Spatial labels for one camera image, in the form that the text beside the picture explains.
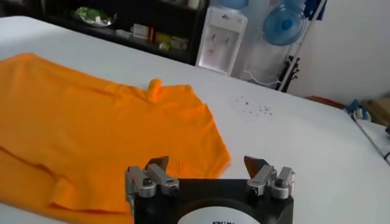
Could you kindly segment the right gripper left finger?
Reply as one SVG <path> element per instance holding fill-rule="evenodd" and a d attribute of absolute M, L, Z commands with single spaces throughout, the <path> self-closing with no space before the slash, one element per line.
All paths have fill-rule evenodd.
<path fill-rule="evenodd" d="M 166 173 L 169 157 L 152 158 L 144 169 L 129 166 L 125 171 L 126 201 L 135 209 L 135 198 L 152 198 L 158 193 L 176 197 L 179 194 L 179 180 Z"/>

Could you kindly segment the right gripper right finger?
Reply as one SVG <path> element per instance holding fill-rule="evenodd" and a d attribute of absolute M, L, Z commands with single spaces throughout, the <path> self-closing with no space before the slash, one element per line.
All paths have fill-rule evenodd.
<path fill-rule="evenodd" d="M 244 163 L 250 179 L 247 180 L 247 193 L 252 198 L 259 198 L 269 190 L 276 200 L 286 200 L 294 194 L 296 173 L 290 167 L 283 167 L 278 173 L 274 166 L 264 159 L 244 157 Z"/>

